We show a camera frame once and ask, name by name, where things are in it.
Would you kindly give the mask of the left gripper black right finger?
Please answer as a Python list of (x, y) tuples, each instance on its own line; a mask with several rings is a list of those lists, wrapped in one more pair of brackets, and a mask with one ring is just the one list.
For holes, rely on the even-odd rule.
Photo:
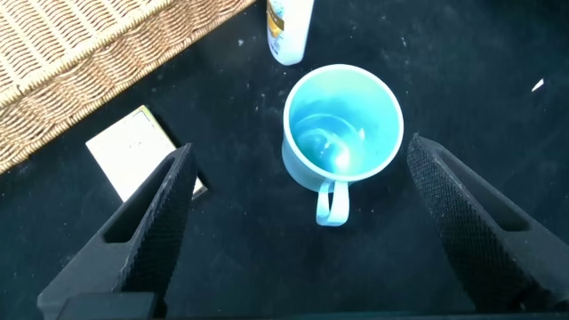
[(433, 140), (413, 135), (407, 165), (477, 309), (568, 309), (565, 242)]

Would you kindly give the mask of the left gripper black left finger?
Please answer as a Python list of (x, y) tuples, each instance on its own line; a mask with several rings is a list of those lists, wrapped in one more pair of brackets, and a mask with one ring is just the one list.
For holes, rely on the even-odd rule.
[(36, 304), (43, 316), (163, 316), (196, 179), (191, 144), (167, 155), (41, 291)]

